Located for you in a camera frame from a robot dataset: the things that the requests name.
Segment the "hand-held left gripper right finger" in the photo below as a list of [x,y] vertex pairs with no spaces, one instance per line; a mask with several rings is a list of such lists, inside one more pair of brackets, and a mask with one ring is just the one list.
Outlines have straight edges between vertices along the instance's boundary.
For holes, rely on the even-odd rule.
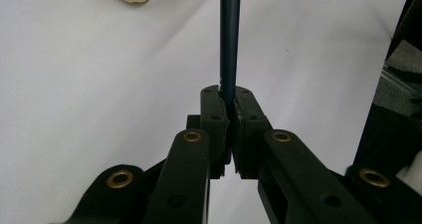
[[232,152],[236,172],[242,179],[257,179],[264,133],[272,127],[250,90],[237,87],[234,105]]

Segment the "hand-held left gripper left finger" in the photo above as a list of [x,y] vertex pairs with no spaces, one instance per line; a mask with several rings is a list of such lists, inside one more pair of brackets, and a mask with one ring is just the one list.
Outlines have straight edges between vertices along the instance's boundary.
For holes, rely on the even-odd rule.
[[226,106],[220,97],[219,87],[210,86],[200,92],[200,114],[187,117],[187,128],[198,128],[210,136],[210,177],[224,175],[226,164],[226,134],[229,126]]

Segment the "blue gold makeup brush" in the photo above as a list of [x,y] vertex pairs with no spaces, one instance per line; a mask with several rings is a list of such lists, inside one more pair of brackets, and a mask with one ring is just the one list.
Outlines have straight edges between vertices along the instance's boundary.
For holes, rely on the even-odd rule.
[[220,0],[220,94],[228,107],[236,96],[241,0]]

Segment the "black metal stand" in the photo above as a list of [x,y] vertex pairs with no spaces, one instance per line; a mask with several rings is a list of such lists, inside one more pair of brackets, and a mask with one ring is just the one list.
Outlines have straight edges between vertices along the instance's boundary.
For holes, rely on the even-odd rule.
[[406,0],[387,57],[387,71],[420,87],[415,112],[370,108],[355,163],[385,169],[422,194],[422,0]]

